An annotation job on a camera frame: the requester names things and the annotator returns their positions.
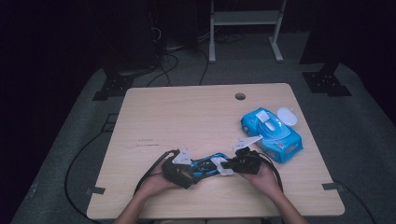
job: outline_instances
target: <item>wooden table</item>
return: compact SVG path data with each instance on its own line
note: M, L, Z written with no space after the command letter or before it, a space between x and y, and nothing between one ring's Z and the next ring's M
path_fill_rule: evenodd
M243 93L245 100L235 95ZM285 194L304 216L338 216L345 211L303 112L288 84L248 84L130 89L126 93L88 217L114 218L131 200L147 169L165 152L188 148L193 159L223 152L246 137L240 119L259 107L292 108L294 130L304 149L285 164L276 163ZM189 189L170 189L146 203L142 218L221 218L279 216L272 202L239 175L215 175Z

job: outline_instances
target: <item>blue object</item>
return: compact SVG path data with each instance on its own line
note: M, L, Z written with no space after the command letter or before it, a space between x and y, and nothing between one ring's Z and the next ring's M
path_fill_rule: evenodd
M218 175L218 167L213 163L212 158L224 158L228 159L223 153L216 153L212 156L205 157L197 161L191 161L191 172L194 177L207 178L212 175Z
M242 130L249 136L261 135L257 142L262 151L272 160L283 163L296 152L303 149L302 138L290 126L282 122L275 114L265 108L259 108L241 119Z

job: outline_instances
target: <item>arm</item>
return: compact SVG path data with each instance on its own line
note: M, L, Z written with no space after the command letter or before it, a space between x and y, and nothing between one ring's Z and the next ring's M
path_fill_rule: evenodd
M308 223L279 188L273 171L264 163L256 175L240 174L275 204L287 224Z
M153 174L160 174L163 170L160 163L153 171ZM132 200L126 205L121 214L113 222L114 224L136 223L142 209L149 199L149 197L159 194L166 189L177 188L177 186L168 180L163 175L151 175L143 183L140 190L134 195Z

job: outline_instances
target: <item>white toy part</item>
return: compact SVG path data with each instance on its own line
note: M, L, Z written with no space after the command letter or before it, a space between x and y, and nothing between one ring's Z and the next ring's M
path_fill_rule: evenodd
M172 160L173 164L184 164L191 165L191 156L189 150L184 148L178 153L178 155Z
M262 139L262 135L258 136L253 136L253 137L247 137L247 138L238 138L238 142L236 145L233 147L233 151L239 150L244 147L248 147L251 144L256 143L257 141Z

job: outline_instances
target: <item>dark background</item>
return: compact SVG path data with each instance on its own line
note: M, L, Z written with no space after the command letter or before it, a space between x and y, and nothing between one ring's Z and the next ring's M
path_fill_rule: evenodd
M162 28L163 36L189 44L208 31L208 0L132 2L0 3L2 221L12 219L79 93L103 60L139 68L157 65L153 56L161 51L152 44L150 25ZM216 6L222 9L233 3L219 0ZM122 4L127 5L120 11ZM335 55L361 77L393 122L394 5L289 0L281 29L311 31L302 63L324 63ZM235 9L268 7L278 7L278 2L239 1Z

